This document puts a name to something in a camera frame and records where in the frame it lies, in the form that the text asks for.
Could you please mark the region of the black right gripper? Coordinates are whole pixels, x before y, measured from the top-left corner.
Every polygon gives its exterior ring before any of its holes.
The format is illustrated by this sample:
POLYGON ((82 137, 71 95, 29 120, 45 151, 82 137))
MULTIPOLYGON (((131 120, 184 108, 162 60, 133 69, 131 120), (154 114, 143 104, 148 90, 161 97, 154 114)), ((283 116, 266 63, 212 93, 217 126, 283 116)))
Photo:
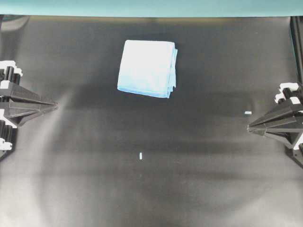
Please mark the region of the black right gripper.
POLYGON ((287 148, 285 154, 303 167, 303 85, 281 83, 277 105, 247 126, 249 133, 274 139, 287 148))

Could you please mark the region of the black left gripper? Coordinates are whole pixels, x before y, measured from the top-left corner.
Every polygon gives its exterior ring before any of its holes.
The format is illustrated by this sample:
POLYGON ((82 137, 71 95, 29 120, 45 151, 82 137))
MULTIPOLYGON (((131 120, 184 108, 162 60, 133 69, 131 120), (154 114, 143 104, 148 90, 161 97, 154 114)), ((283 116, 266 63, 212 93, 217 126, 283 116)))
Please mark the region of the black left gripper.
POLYGON ((0 62, 0 160, 13 152, 17 128, 43 114, 57 110, 51 98, 36 94, 19 85, 22 70, 15 61, 0 62), (12 99, 21 102, 10 102, 12 99))

